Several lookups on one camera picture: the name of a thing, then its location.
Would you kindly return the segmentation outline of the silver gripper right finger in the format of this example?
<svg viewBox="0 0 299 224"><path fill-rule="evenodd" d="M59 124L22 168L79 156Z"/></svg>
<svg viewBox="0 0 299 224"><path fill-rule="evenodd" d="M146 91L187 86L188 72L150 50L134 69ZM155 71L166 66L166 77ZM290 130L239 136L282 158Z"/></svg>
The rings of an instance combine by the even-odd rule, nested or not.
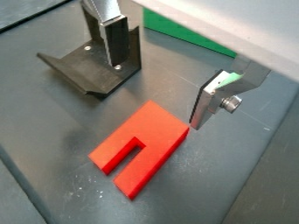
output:
<svg viewBox="0 0 299 224"><path fill-rule="evenodd" d="M191 111L191 127L198 130L221 109L234 113L242 103L239 94L258 88L270 72L266 66L238 55L231 69L221 69L200 86Z"/></svg>

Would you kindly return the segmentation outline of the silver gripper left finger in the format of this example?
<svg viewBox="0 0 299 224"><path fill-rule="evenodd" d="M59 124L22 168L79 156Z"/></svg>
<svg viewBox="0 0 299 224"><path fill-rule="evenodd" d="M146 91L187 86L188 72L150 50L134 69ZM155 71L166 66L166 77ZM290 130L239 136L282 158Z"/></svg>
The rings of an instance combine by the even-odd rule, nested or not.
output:
<svg viewBox="0 0 299 224"><path fill-rule="evenodd" d="M104 44L107 62L115 67L128 58L128 24L118 0L82 0L92 39Z"/></svg>

